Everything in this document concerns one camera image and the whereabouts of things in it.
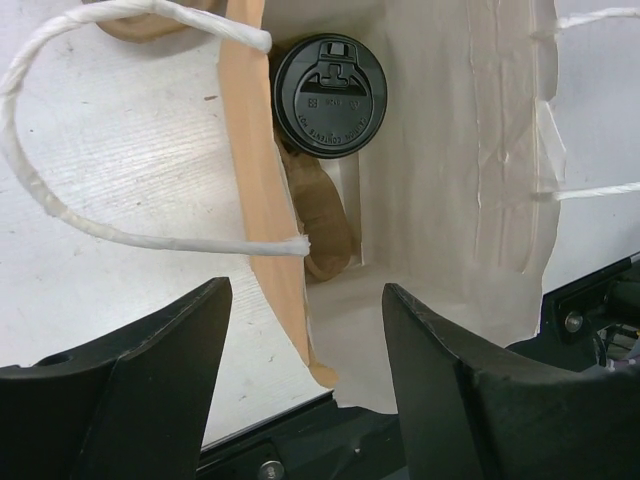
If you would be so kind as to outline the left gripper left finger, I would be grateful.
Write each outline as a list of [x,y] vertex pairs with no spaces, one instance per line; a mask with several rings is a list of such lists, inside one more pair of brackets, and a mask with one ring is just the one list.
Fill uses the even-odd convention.
[[5,479],[191,479],[230,319],[215,278],[33,366],[1,371]]

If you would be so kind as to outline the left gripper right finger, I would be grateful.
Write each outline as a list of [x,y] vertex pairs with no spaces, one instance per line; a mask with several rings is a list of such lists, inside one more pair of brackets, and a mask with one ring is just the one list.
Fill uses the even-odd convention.
[[384,332],[413,479],[635,479],[639,369],[596,374],[499,347],[397,284]]

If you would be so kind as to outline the brown paper bag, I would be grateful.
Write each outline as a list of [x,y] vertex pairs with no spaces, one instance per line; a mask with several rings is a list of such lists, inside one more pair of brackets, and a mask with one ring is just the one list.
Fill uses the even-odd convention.
[[[214,276],[234,301],[213,396],[254,422],[328,389],[395,409],[380,297],[398,282],[506,346],[534,336],[559,262],[602,263],[586,231],[619,206],[639,246],[635,1],[5,1],[1,5],[1,362],[32,366]],[[98,23],[187,29],[148,43]],[[336,278],[299,257],[269,57],[322,30],[379,59],[385,120],[321,163],[354,237]]]

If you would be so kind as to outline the brown pulp cup carrier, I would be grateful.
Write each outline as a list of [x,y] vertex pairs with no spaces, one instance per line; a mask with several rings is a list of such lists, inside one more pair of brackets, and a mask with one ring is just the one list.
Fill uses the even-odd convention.
[[339,193],[319,160],[294,153],[277,141],[299,226],[310,241],[304,259],[318,282],[331,280],[349,265],[354,237]]

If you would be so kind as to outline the black plastic cup lid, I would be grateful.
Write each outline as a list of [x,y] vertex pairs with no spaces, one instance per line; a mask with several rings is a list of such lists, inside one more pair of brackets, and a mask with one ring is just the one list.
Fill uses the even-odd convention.
[[274,126],[293,152],[346,157],[365,147],[383,123],[384,70],[352,37],[321,33],[277,46],[269,75]]

